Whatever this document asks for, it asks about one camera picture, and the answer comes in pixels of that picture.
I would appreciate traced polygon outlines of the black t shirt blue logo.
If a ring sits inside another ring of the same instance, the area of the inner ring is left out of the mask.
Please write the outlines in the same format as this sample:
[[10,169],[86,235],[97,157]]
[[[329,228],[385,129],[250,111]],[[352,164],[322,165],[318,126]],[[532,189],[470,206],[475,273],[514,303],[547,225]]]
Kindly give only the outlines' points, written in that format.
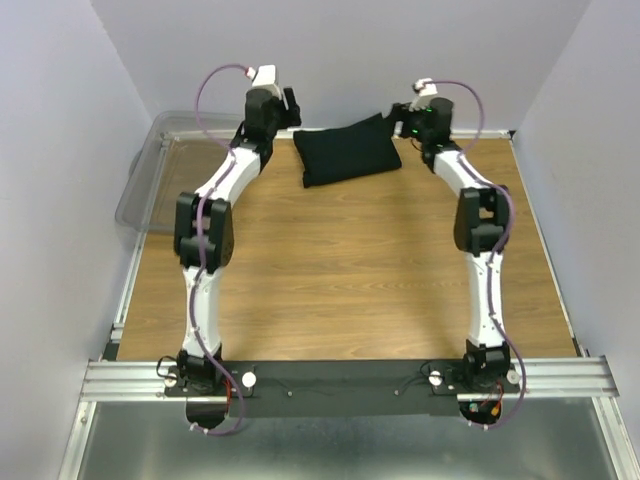
[[319,187],[402,167],[381,113],[355,124],[319,131],[300,130],[293,141],[303,165],[304,188]]

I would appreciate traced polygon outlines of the clear plastic bin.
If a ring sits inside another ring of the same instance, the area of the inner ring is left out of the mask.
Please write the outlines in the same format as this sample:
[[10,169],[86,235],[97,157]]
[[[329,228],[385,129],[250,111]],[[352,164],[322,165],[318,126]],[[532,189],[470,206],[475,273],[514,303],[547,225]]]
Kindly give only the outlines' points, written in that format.
[[193,192],[220,168],[225,145],[241,117],[191,111],[166,111],[154,120],[116,209],[118,224],[137,232],[171,235],[177,197]]

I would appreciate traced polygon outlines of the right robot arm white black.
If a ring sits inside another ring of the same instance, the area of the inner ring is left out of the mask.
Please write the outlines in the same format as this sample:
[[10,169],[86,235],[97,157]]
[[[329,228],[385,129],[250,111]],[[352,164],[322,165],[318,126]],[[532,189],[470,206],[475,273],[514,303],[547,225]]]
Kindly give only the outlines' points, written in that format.
[[468,266],[471,323],[460,379],[480,392],[507,376],[511,366],[501,298],[503,251],[510,236],[508,190],[482,176],[451,139],[452,101],[435,97],[416,106],[395,103],[387,121],[395,136],[418,143],[429,170],[456,194],[454,243]]

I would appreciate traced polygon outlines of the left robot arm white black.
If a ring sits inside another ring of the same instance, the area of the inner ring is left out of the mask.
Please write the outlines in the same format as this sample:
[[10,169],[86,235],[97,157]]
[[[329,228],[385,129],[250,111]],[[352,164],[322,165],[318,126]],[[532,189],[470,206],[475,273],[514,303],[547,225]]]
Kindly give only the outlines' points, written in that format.
[[222,371],[218,328],[220,281],[234,251],[233,206],[264,170],[276,134],[301,124],[294,90],[250,89],[245,116],[222,165],[195,192],[176,201],[173,248],[187,290],[187,327],[177,370],[201,395],[229,380]]

